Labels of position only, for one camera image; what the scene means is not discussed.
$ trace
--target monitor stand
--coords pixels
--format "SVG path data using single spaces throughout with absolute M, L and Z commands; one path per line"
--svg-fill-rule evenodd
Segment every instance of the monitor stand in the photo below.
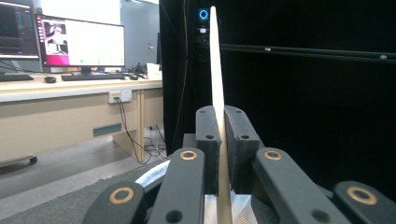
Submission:
M 73 76 L 91 76 L 91 75 L 105 75 L 106 73 L 93 72 L 90 66 L 81 66 L 79 72 L 72 72 Z

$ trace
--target desk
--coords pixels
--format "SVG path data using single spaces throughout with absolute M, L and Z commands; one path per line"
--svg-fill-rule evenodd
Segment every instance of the desk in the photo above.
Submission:
M 53 84 L 45 83 L 44 75 L 31 76 L 34 80 L 0 82 L 0 162 L 89 141 L 93 129 L 120 124 L 120 107 L 108 103 L 109 91 L 133 91 L 132 102 L 123 105 L 128 130 L 140 145 L 144 127 L 163 123 L 161 76 L 63 82 L 52 74 Z M 124 128 L 109 134 L 131 156 L 144 159 L 143 150 L 134 154 Z

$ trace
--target blue light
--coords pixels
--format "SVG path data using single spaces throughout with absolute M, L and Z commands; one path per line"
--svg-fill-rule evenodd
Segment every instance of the blue light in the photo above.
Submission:
M 207 9 L 200 9 L 198 15 L 200 20 L 207 20 L 209 17 L 209 12 Z

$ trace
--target white plastic strip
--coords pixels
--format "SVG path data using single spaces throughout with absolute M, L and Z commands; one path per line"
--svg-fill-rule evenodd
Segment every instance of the white plastic strip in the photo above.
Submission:
M 149 171 L 147 171 L 145 174 L 140 176 L 135 183 L 139 184 L 143 188 L 155 180 L 159 179 L 160 177 L 164 176 L 166 174 L 166 170 L 168 169 L 170 161 L 165 161 L 159 165 L 156 165 L 154 168 L 151 168 Z
M 228 176 L 227 137 L 224 119 L 224 94 L 219 51 L 219 29 L 216 8 L 210 8 L 210 66 L 212 72 L 212 101 L 219 125 L 221 145 L 219 152 L 219 197 L 217 199 L 218 223 L 233 223 L 231 213 L 230 179 Z

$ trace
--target white blade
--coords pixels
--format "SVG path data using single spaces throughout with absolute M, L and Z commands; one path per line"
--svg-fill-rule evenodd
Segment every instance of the white blade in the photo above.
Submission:
M 233 218 L 231 213 L 230 179 L 228 176 L 224 94 L 219 51 L 219 29 L 215 7 L 210 8 L 210 66 L 212 72 L 212 100 L 222 142 L 219 152 L 219 197 L 217 199 L 218 223 L 231 224 L 233 223 Z

